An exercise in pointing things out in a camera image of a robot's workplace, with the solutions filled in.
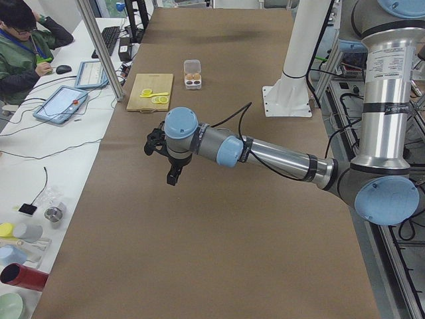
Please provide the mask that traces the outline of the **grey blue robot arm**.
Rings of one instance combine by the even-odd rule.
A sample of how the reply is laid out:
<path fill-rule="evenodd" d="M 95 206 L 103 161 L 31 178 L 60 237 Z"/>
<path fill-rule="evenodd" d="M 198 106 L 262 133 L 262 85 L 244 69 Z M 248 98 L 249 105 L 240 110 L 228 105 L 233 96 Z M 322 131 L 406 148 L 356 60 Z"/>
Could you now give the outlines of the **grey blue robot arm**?
<path fill-rule="evenodd" d="M 199 123 L 186 108 L 172 109 L 161 131 L 160 152 L 169 158 L 167 181 L 175 185 L 193 155 L 219 165 L 263 165 L 295 181 L 312 182 L 362 218 L 395 225 L 413 216 L 420 195 L 403 158 L 410 111 L 410 73 L 424 36 L 423 1 L 346 1 L 342 32 L 368 52 L 359 153 L 348 162 L 320 159 Z"/>

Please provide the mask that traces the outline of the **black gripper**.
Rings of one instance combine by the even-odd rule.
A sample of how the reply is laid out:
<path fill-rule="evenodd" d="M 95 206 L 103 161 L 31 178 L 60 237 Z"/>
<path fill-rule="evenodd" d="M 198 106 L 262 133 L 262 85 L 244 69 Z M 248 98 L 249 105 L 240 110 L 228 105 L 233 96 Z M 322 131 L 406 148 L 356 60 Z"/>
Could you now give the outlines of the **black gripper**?
<path fill-rule="evenodd" d="M 168 161 L 171 164 L 171 168 L 167 173 L 167 184 L 176 185 L 183 167 L 191 162 L 192 153 L 187 150 L 175 151 L 172 150 L 169 146 L 167 146 L 165 149 L 167 151 Z"/>

